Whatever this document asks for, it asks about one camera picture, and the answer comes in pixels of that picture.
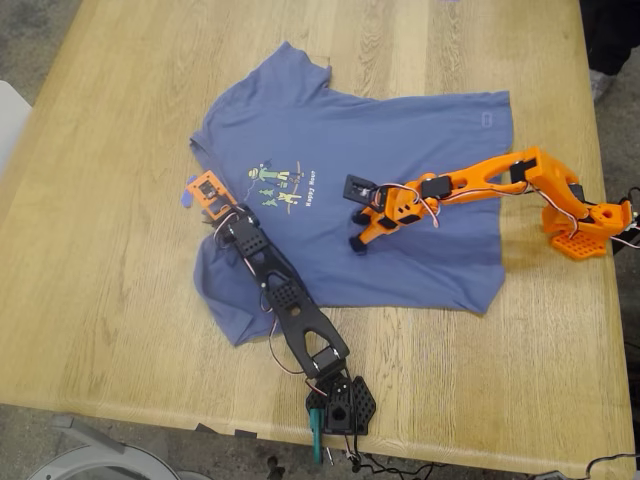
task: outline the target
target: white object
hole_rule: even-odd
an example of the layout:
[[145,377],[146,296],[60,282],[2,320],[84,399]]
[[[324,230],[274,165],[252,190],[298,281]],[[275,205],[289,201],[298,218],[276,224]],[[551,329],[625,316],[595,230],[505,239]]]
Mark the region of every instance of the white object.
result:
[[0,175],[31,112],[31,106],[7,82],[0,81]]

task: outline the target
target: cartoon graphic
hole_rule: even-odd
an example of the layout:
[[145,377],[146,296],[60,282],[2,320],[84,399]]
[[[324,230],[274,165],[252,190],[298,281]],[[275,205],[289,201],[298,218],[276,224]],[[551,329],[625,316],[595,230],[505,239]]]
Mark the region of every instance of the cartoon graphic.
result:
[[289,182],[298,184],[300,183],[300,177],[304,176],[304,173],[300,174],[298,172],[292,174],[288,170],[272,171],[269,170],[270,168],[271,160],[261,163],[258,168],[250,168],[248,171],[249,178],[254,181],[262,180],[263,182],[277,185],[280,188],[287,188]]
[[294,200],[297,198],[302,198],[302,195],[294,195],[293,193],[278,192],[278,200],[284,200],[285,202],[292,203],[293,205],[298,204],[298,201]]
[[[304,172],[300,171],[300,162],[296,162],[296,170],[297,172],[276,170],[271,165],[271,159],[261,163],[258,167],[250,168],[247,174],[252,180],[252,183],[247,190],[244,201],[246,202],[248,200],[254,185],[261,182],[260,186],[262,189],[258,190],[258,193],[268,197],[261,202],[261,205],[265,207],[277,207],[279,203],[282,202],[286,205],[287,215],[291,214],[291,205],[298,205],[298,200],[302,198],[302,195],[296,195],[298,188],[301,186],[300,181],[304,177]],[[309,180],[309,185],[313,184],[313,179]]]

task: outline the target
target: black cable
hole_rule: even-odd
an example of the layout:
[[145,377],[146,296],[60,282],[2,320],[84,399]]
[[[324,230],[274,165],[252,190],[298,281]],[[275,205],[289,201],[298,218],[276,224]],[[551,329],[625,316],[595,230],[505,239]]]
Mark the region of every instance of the black cable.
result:
[[399,475],[400,476],[400,480],[404,480],[404,475],[411,475],[413,477],[415,477],[416,475],[418,475],[422,470],[424,470],[425,468],[429,468],[429,471],[427,472],[427,475],[424,477],[424,480],[427,480],[429,478],[429,475],[431,475],[431,472],[433,471],[434,467],[438,467],[438,468],[442,468],[442,467],[446,467],[447,465],[440,463],[425,463],[424,465],[422,465],[420,468],[418,468],[418,470],[416,470],[415,472],[407,472],[406,470],[400,470],[396,467],[385,467],[384,465],[380,464],[375,458],[373,458],[373,455],[371,455],[370,453],[365,453],[364,457],[367,458],[368,460],[371,460],[377,467],[378,470],[376,470],[375,468],[373,468],[373,465],[369,465],[367,463],[362,463],[362,457],[360,455],[360,452],[358,451],[358,406],[355,403],[355,399],[353,396],[353,381],[351,380],[351,374],[349,373],[349,369],[347,367],[344,368],[344,372],[347,375],[347,380],[349,380],[349,393],[350,393],[350,398],[351,398],[351,406],[353,408],[353,420],[354,420],[354,429],[353,429],[353,456],[355,457],[355,460],[351,460],[351,462],[353,463],[353,472],[356,473],[358,472],[361,468],[368,468],[371,470],[371,474],[372,475],[377,475],[379,473],[390,473],[390,474],[395,474],[395,475]]
[[433,464],[431,464],[431,468],[429,469],[427,474],[424,476],[424,480],[427,480],[429,478],[429,476],[431,475],[431,472],[433,472]]
[[625,344],[627,347],[633,347],[633,348],[636,348],[636,349],[640,350],[640,345],[636,345],[635,343],[631,343],[631,342],[626,342],[626,341],[625,341],[625,342],[624,342],[624,344]]
[[[611,455],[609,457],[594,458],[593,460],[591,460],[587,464],[587,468],[585,469],[585,476],[584,477],[581,477],[581,478],[569,478],[569,477],[565,476],[565,478],[567,480],[591,480],[591,469],[597,463],[609,462],[611,460],[617,460],[618,458],[638,458],[638,457],[640,457],[640,453],[617,453],[616,455]],[[562,475],[562,473],[559,470],[553,470],[551,472],[538,473],[538,474],[534,475],[533,477],[535,478],[535,477],[540,476],[540,475],[550,475],[552,473],[559,473],[559,474]]]
[[631,205],[633,205],[633,198],[631,197],[631,192],[633,192],[634,190],[637,190],[638,192],[640,192],[640,187],[631,187],[627,192],[627,198],[631,202]]

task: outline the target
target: pants leg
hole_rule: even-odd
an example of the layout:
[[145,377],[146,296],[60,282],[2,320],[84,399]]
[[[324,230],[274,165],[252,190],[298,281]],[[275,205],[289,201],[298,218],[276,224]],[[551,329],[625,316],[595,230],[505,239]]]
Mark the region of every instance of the pants leg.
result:
[[581,0],[589,68],[617,75],[640,45],[640,0]]

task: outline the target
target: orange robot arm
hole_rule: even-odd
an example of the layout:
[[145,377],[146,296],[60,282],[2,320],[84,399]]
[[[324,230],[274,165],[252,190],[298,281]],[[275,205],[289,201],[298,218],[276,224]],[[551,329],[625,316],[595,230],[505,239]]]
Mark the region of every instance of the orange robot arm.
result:
[[[491,181],[507,171],[510,183]],[[542,211],[542,224],[545,232],[555,234],[551,244],[574,259],[603,255],[606,241],[632,224],[630,201],[585,202],[576,174],[538,147],[531,147],[443,175],[425,173],[404,185],[378,186],[348,176],[344,197],[366,205],[353,217],[366,228],[350,243],[356,252],[364,253],[367,244],[379,235],[393,233],[425,215],[438,227],[442,206],[529,192],[539,193],[548,203]]]

